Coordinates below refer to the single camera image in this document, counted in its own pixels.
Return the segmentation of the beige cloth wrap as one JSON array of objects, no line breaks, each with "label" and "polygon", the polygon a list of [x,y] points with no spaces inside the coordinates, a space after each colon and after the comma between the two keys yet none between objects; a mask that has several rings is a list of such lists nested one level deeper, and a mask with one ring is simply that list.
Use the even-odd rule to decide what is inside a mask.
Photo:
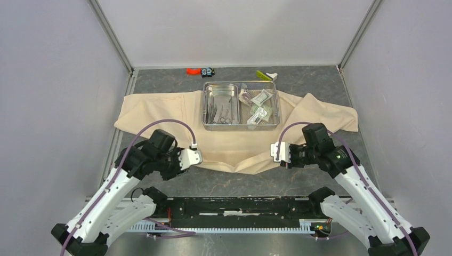
[{"label": "beige cloth wrap", "polygon": [[166,118],[189,125],[203,156],[202,168],[242,174],[258,174],[277,167],[270,156],[271,144],[283,129],[295,122],[324,123],[336,132],[358,131],[355,109],[322,102],[312,94],[298,97],[278,91],[281,122],[273,131],[208,131],[201,123],[202,91],[131,94],[124,98],[114,126],[137,134],[146,125]]}]

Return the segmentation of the green white brush tool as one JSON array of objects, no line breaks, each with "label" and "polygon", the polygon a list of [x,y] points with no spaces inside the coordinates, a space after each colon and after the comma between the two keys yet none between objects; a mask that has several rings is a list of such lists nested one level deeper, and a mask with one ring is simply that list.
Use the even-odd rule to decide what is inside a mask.
[{"label": "green white brush tool", "polygon": [[256,71],[256,76],[264,81],[274,81],[278,74],[277,73],[267,73],[260,70]]}]

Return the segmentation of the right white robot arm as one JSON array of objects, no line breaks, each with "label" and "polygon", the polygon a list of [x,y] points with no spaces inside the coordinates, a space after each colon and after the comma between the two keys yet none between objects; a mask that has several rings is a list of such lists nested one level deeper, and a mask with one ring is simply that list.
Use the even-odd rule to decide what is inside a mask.
[{"label": "right white robot arm", "polygon": [[430,235],[414,227],[371,181],[359,158],[323,123],[296,122],[283,129],[272,147],[274,162],[287,169],[316,165],[344,188],[359,207],[347,205],[331,189],[309,195],[308,211],[337,221],[366,247],[369,255],[421,255]]}]

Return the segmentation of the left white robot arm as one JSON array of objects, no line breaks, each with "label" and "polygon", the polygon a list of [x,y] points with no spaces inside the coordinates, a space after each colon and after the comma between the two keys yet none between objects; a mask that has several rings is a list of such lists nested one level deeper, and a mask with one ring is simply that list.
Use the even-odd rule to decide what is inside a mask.
[{"label": "left white robot arm", "polygon": [[157,129],[148,140],[125,148],[100,189],[67,223],[57,223],[51,235],[61,244],[60,254],[105,255],[108,247],[140,220],[167,212],[167,196],[150,187],[129,206],[116,212],[123,198],[147,175],[157,171],[163,180],[184,173],[203,161],[197,144],[177,145],[174,136]]}]

